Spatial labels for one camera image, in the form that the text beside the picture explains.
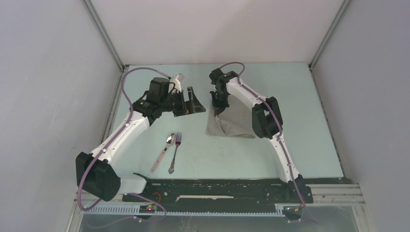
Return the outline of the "grey cloth napkin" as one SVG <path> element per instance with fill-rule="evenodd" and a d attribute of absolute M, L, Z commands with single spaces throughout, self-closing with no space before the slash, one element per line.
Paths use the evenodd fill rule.
<path fill-rule="evenodd" d="M 206 135 L 219 137 L 256 138 L 252 128 L 251 110 L 238 98 L 228 97 L 229 107 L 214 115 L 210 108 L 206 126 Z"/>

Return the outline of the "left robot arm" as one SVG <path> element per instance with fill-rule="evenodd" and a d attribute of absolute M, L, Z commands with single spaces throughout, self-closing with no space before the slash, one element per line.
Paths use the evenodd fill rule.
<path fill-rule="evenodd" d="M 137 174 L 120 176 L 116 173 L 118 161 L 134 140 L 146 131 L 164 112 L 171 112 L 175 117 L 205 112 L 188 87 L 189 100 L 184 100 L 181 84 L 184 75 L 179 73 L 171 78 L 155 77 L 143 96 L 132 103 L 126 118 L 89 154 L 81 152 L 75 160 L 77 184 L 81 191 L 110 201 L 117 194 L 134 193 L 141 201 L 148 201 L 153 195 L 153 188 L 146 184 L 146 179 Z"/>

